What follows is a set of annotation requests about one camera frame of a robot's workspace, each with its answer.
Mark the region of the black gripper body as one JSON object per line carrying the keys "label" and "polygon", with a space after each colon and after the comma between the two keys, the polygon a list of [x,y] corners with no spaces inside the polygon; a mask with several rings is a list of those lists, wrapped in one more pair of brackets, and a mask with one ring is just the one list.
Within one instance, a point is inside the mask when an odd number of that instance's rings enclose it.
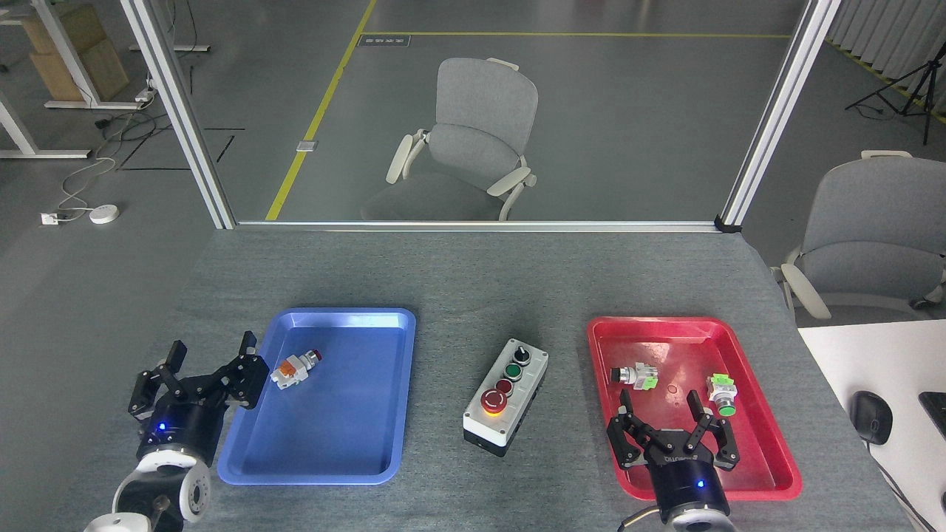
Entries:
{"label": "black gripper body", "polygon": [[689,438],[689,432],[659,432],[649,442],[649,475],[663,522],[697,508],[730,515],[714,454],[703,443],[689,449]]}
{"label": "black gripper body", "polygon": [[180,381],[187,398],[167,391],[141,422],[137,458],[180,446],[202,460],[213,460],[222,434],[227,393],[219,380],[190,377]]}

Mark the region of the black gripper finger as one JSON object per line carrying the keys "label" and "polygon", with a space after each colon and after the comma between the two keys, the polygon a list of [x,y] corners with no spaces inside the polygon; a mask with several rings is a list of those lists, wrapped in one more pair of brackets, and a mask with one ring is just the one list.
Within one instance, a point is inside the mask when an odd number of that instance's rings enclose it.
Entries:
{"label": "black gripper finger", "polygon": [[634,414],[627,390],[621,391],[619,402],[621,407],[609,420],[606,434],[618,467],[629,469],[646,463],[643,451],[652,443],[658,445],[659,435],[658,431]]}
{"label": "black gripper finger", "polygon": [[689,391],[687,401],[696,425],[686,440],[686,451],[695,452],[703,435],[707,431],[712,432],[718,448],[713,458],[713,465],[732,471],[739,463],[740,455],[730,422],[716,417],[712,410],[703,407],[696,390]]}
{"label": "black gripper finger", "polygon": [[170,401],[185,400],[187,393],[180,384],[176,374],[180,371],[187,353],[186,345],[182,341],[173,341],[168,357],[152,370],[143,370],[137,374],[133,385],[132,396],[129,398],[128,413],[136,420],[145,420],[151,417],[159,388],[165,385],[168,394],[165,398]]}
{"label": "black gripper finger", "polygon": [[251,410],[256,408],[263,387],[269,381],[269,366],[257,353],[253,331],[244,331],[239,353],[230,363],[220,367],[220,381],[227,404]]}

